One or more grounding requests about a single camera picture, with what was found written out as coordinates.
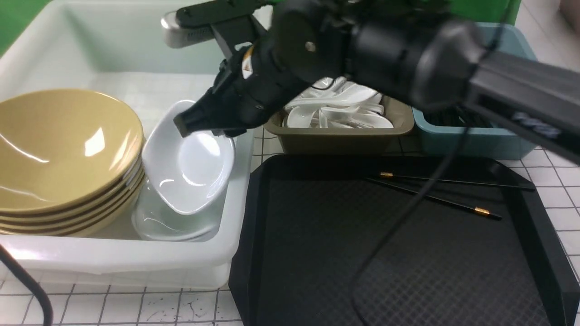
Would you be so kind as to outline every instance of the white bowl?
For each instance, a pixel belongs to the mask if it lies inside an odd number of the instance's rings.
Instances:
[[[161,199],[182,215],[200,212],[226,188],[234,165],[234,141],[209,131],[182,138],[173,119],[195,102],[171,107],[143,147],[145,172]]]
[[[133,227],[144,240],[192,242],[205,239],[217,233],[225,199],[224,193],[207,209],[184,217],[167,206],[147,180],[133,211]]]

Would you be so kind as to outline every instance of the gold chopstick tip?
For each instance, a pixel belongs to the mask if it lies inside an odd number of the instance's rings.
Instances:
[[[479,208],[479,207],[475,207],[473,210],[475,211],[475,213],[478,213],[478,214],[483,215],[483,216],[488,216],[490,214],[490,212],[487,209],[483,209],[483,208]]]

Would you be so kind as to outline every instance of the white plastic bin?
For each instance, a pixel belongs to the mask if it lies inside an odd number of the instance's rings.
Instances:
[[[148,135],[171,104],[205,93],[223,59],[215,41],[184,49],[163,43],[161,17],[200,2],[54,0],[0,59],[0,100],[94,89],[133,107]],[[256,17],[268,27],[270,9]],[[138,240],[123,216],[92,238],[0,236],[0,243],[42,282],[219,288],[238,247],[252,146],[252,132],[236,139],[220,229],[208,241]],[[11,276],[0,266],[0,281]]]

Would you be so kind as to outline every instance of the stack of bowls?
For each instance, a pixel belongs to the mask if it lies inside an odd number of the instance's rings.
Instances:
[[[0,103],[0,234],[88,236],[130,209],[145,179],[135,112],[83,89]]]

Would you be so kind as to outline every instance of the stain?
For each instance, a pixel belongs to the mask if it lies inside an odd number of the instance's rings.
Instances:
[[[149,318],[147,318],[147,321],[149,321],[149,319],[151,319],[151,318],[152,318],[154,315],[156,315],[156,314],[158,314],[158,313],[160,313],[160,311],[156,311],[156,312],[154,312],[152,315],[150,315],[150,316],[149,316]]]

